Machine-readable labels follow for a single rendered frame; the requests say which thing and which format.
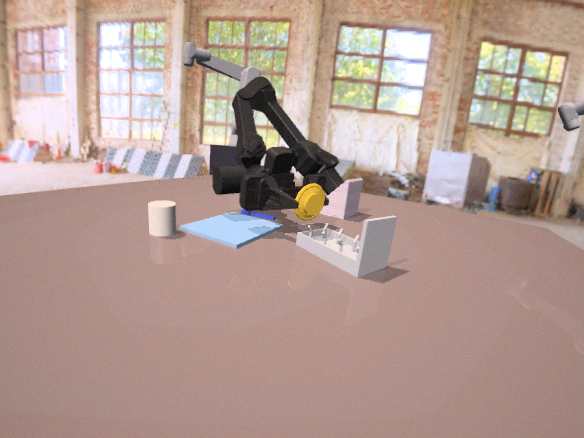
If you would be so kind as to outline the cream cylinder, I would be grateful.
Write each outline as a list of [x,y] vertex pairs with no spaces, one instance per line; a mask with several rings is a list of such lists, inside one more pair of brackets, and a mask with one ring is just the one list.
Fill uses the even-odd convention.
[[149,233],[168,236],[176,233],[175,202],[156,201],[148,203]]

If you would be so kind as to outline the yellow plate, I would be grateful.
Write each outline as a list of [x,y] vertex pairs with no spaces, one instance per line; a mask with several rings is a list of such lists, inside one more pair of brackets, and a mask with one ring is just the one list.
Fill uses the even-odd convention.
[[304,221],[316,217],[322,210],[325,202],[325,193],[318,184],[308,184],[297,194],[295,199],[299,202],[295,214]]

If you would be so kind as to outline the light blue flat mat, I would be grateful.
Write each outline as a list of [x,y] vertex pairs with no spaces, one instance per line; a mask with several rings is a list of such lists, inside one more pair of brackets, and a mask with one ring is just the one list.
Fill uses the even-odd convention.
[[283,228],[283,224],[230,212],[180,226],[180,230],[239,248]]

